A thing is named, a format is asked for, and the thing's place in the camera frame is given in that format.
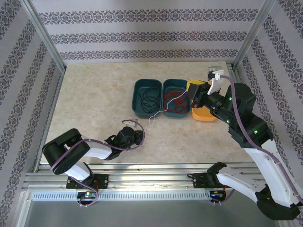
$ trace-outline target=black bracket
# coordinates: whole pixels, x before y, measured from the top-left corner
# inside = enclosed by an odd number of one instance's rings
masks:
[[[108,174],[94,174],[92,183],[89,185],[95,189],[107,189],[108,186]],[[67,178],[66,189],[87,189],[82,185],[75,182],[72,178]]]
[[[223,184],[212,183],[208,179],[208,173],[187,174],[188,177],[193,179],[194,188],[223,188]]]

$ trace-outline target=metal base plate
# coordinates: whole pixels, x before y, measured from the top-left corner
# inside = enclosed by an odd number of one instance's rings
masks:
[[[108,174],[95,174],[94,181],[90,187],[93,187],[95,189],[107,189],[108,186]],[[87,189],[86,187],[83,187],[82,185],[75,182],[70,177],[67,178],[66,183],[66,189]]]

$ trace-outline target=black cable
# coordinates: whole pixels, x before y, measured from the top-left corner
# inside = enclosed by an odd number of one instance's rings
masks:
[[[153,113],[157,110],[159,110],[160,108],[160,91],[154,87],[149,87],[147,88],[142,96],[139,94],[139,97],[141,99],[141,108],[143,109],[143,111],[145,113]]]

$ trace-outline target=teal bin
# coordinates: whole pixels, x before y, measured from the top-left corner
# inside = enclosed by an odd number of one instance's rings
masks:
[[[170,91],[173,91],[173,90],[185,91],[186,90],[186,84],[187,84],[187,81],[184,80],[184,79],[168,79],[168,80],[166,80],[163,83],[163,97],[162,97],[162,99],[164,99],[165,93],[167,93],[167,92],[170,92]],[[191,101],[190,101],[190,98],[187,97],[186,93],[181,98],[184,98],[184,97],[185,97],[185,102],[188,101],[186,109],[185,109],[186,113],[175,113],[175,112],[167,112],[166,111],[166,112],[164,112],[165,116],[167,116],[167,117],[186,117],[189,114],[190,110],[191,110]],[[171,102],[169,104],[169,109],[174,109],[175,107],[176,107],[176,105],[175,105],[174,102]],[[165,110],[163,101],[162,101],[162,109]]]
[[[148,96],[148,98],[144,99],[144,106],[142,106],[143,95]],[[162,96],[162,83],[160,81],[156,79],[140,79],[136,81],[132,102],[134,113],[138,117],[151,117],[155,115],[161,110]]]

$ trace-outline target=teal plastic container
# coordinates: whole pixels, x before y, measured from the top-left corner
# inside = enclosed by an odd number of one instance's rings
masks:
[[[168,79],[163,83],[163,95],[162,95],[162,100],[164,99],[164,95],[166,92],[170,92],[173,90],[181,90],[181,91],[186,91],[186,84],[187,81],[184,79]],[[175,103],[171,102],[169,104],[169,109],[175,108]],[[188,101],[187,105],[187,113],[174,113],[174,112],[164,112],[165,116],[167,117],[186,117],[189,112],[191,111],[191,101]]]
[[[159,90],[160,97],[157,100],[157,105],[159,106],[156,108],[152,113],[146,113],[144,112],[142,106],[141,106],[141,97],[143,96],[143,93],[146,91],[148,88],[155,88]],[[148,93],[149,96],[152,97],[157,97],[158,93],[157,91],[150,91]],[[162,107],[162,97],[163,97],[163,90],[162,90],[162,83],[156,79],[140,79],[136,81],[134,85],[134,94],[133,94],[133,102],[132,102],[132,109],[134,113],[138,117],[151,117],[155,115],[159,110],[161,110]],[[149,102],[148,100],[145,100],[144,102],[149,103],[150,105],[153,105],[154,102]]]

